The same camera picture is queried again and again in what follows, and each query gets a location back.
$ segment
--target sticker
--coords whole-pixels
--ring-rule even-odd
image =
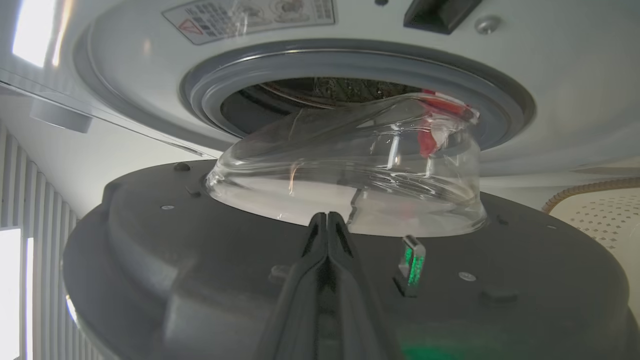
[[[163,12],[195,45],[275,29],[335,24],[334,0],[204,0]]]

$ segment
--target slatted wall panel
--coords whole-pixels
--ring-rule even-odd
[[[69,315],[60,271],[76,214],[2,123],[0,170],[0,227],[20,226],[25,239],[34,239],[33,359],[28,360],[101,360]],[[23,243],[22,252],[26,254],[26,241]],[[24,322],[22,334],[26,333]],[[22,349],[26,349],[24,335],[21,341]]]

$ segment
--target beige rope trim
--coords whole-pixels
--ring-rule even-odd
[[[547,203],[542,207],[542,212],[550,213],[553,208],[558,205],[562,200],[565,200],[574,195],[580,195],[582,193],[594,193],[603,192],[605,190],[618,190],[618,189],[630,189],[640,188],[640,177],[631,177],[629,179],[617,179],[610,181],[602,181],[600,183],[593,183],[587,185],[578,185],[569,189],[565,189],[555,194]]]

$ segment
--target white perforated surface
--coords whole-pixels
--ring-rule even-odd
[[[551,215],[583,231],[616,257],[629,280],[629,306],[640,320],[640,189],[575,195],[561,201]]]

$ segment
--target warning triangle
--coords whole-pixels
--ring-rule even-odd
[[[183,21],[182,24],[178,26],[178,28],[185,33],[202,35],[202,30],[200,30],[200,28],[198,28],[198,26],[196,26],[196,24],[194,24],[191,19],[186,19],[185,21]]]

